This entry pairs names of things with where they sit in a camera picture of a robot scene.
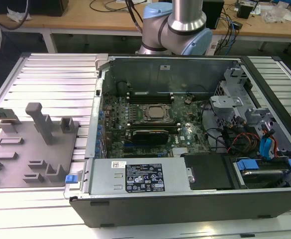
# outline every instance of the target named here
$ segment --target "aluminum rail table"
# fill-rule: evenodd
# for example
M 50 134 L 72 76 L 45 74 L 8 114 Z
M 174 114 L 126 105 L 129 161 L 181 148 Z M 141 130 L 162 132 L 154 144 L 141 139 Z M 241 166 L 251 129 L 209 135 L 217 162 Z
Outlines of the aluminum rail table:
M 0 89 L 0 108 L 13 109 L 20 120 L 30 120 L 24 111 L 29 102 L 40 102 L 43 114 L 49 114 L 52 120 L 71 116 L 80 122 L 70 172 L 80 171 L 84 165 L 96 83 L 95 59 L 96 54 L 23 56 Z M 251 60 L 291 114 L 291 99 L 287 97 L 291 93 L 291 72 L 283 63 L 270 57 L 251 57 Z M 260 99 L 257 89 L 253 91 Z M 266 102 L 261 101 L 261 104 L 265 106 Z M 47 236 L 84 236 L 90 239 L 241 238 L 253 235 L 256 238 L 291 239 L 291 211 L 273 219 L 91 229 L 84 225 L 64 198 L 64 187 L 0 189 L 0 239 L 42 239 Z

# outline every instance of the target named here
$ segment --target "white power strip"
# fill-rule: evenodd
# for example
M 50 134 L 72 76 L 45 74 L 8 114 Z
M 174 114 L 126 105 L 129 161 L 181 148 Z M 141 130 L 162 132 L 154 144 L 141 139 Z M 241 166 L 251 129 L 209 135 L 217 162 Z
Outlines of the white power strip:
M 144 0 L 132 0 L 134 3 L 140 3 Z M 125 0 L 116 0 L 117 3 L 125 3 Z M 150 4 L 152 3 L 152 0 L 146 0 L 146 2 L 143 2 L 142 4 Z

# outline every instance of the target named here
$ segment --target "computer tower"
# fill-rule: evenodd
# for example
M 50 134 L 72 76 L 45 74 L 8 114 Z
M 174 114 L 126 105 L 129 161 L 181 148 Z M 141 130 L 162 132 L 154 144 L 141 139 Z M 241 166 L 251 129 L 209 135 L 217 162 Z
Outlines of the computer tower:
M 69 0 L 33 0 L 29 1 L 31 15 L 62 16 L 68 6 Z M 0 0 L 0 14 L 6 14 L 7 8 L 25 12 L 26 0 Z

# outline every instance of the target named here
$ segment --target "wooden table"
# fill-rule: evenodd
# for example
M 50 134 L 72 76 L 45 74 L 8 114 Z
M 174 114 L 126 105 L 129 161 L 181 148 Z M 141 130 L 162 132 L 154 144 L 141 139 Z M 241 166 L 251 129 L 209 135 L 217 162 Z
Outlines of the wooden table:
M 32 20 L 17 29 L 17 32 L 38 32 L 43 35 L 49 53 L 57 52 L 53 33 L 63 34 L 91 34 L 91 35 L 122 35 L 122 36 L 141 36 L 136 30 L 130 15 L 125 12 L 97 12 L 89 8 L 91 0 L 69 0 L 67 11 L 62 17 L 49 17 L 32 15 Z M 280 41 L 291 42 L 291 22 L 285 23 L 264 23 L 260 16 L 250 16 L 248 19 L 236 18 L 236 12 L 228 9 L 234 0 L 225 0 L 225 9 L 233 20 L 243 24 L 238 40 L 254 41 Z M 110 3 L 112 8 L 120 8 L 122 3 Z M 93 3 L 93 7 L 105 10 L 101 0 Z M 145 5 L 136 5 L 140 14 L 143 14 Z M 7 16 L 0 15 L 0 22 L 5 25 L 13 26 Z M 213 40 L 211 48 L 227 33 L 227 25 L 221 20 L 217 29 L 213 30 Z

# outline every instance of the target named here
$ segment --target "power supply label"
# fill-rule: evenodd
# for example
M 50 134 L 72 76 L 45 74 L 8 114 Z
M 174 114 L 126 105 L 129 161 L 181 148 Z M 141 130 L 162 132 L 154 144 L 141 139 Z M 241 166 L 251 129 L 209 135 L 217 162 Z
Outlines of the power supply label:
M 128 193 L 165 191 L 161 164 L 126 165 L 125 177 L 125 190 Z

